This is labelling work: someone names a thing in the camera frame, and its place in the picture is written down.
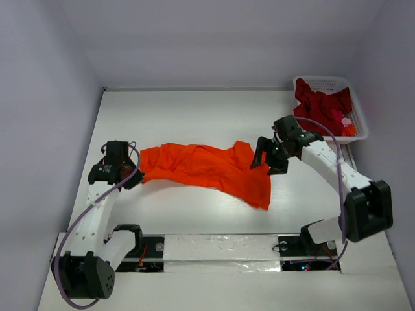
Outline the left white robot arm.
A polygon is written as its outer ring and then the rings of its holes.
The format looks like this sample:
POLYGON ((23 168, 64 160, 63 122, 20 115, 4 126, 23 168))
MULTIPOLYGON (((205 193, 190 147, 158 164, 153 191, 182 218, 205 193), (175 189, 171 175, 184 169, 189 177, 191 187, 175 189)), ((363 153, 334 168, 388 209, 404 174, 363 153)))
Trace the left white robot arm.
POLYGON ((143 181, 139 163, 131 158, 139 151, 128 141, 108 141, 101 152, 102 159, 88 174, 86 207, 68 228, 51 262, 61 297, 77 310, 108 299, 122 260, 144 249, 139 225, 108 225, 121 191, 143 181))

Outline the orange t shirt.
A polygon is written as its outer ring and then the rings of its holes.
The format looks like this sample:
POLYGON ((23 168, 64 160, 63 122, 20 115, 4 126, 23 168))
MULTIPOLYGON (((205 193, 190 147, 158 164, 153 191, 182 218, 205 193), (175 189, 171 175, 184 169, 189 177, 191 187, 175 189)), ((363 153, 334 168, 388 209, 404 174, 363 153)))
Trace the orange t shirt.
POLYGON ((253 208, 267 211, 272 184, 263 163, 251 169, 254 151, 249 143, 236 141, 220 149, 203 144, 166 143, 140 152, 144 182, 166 179, 189 186, 217 189, 253 208))

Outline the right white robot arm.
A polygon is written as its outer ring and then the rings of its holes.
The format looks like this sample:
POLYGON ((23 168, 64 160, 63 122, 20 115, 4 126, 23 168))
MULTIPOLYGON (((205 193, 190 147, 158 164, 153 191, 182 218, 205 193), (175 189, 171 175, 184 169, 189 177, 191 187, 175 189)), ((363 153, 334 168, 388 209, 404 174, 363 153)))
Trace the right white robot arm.
POLYGON ((391 228, 394 220, 389 184, 357 172, 341 159, 339 147, 332 150, 319 133, 305 131, 298 123, 293 115, 276 120, 273 138, 258 138, 250 167, 266 164, 268 174, 286 174, 289 159, 296 157, 337 191, 340 215, 304 226, 298 239, 300 249, 313 254, 324 242, 359 242, 391 228))

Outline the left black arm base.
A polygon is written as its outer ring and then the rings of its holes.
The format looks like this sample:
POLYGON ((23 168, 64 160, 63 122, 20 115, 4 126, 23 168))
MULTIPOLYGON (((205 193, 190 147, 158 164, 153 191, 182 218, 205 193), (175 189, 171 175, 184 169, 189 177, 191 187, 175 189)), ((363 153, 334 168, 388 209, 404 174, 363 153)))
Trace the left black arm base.
POLYGON ((141 250, 133 249, 124 257, 116 272, 158 273, 164 271, 164 235, 145 235, 141 250))

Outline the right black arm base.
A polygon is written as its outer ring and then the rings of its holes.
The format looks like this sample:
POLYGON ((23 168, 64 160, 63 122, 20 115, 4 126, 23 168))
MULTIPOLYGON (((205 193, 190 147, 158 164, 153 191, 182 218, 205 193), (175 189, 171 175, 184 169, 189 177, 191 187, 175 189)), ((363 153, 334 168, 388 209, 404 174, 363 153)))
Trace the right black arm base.
POLYGON ((309 244, 300 235, 278 236, 278 242, 272 247, 280 257, 281 271, 340 271, 340 264, 332 264, 338 253, 334 241, 322 244, 309 244))

